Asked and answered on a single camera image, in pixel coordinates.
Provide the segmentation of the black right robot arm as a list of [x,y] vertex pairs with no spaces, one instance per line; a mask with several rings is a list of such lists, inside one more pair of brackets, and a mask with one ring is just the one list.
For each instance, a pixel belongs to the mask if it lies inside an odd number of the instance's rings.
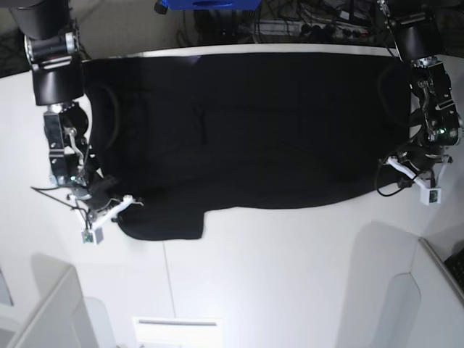
[[112,179],[98,174],[86,138],[87,114],[78,98],[84,95],[78,29],[68,1],[2,1],[24,35],[25,54],[38,106],[44,106],[51,174],[58,187],[71,190],[93,213],[116,201],[108,194]]

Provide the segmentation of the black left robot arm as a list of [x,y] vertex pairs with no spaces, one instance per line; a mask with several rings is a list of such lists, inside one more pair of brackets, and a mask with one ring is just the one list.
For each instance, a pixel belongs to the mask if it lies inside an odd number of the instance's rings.
[[436,12],[461,1],[379,1],[385,26],[402,62],[410,66],[411,89],[419,100],[420,130],[396,151],[400,164],[426,172],[444,151],[460,142],[463,121],[452,98],[452,84],[439,56],[446,53]]

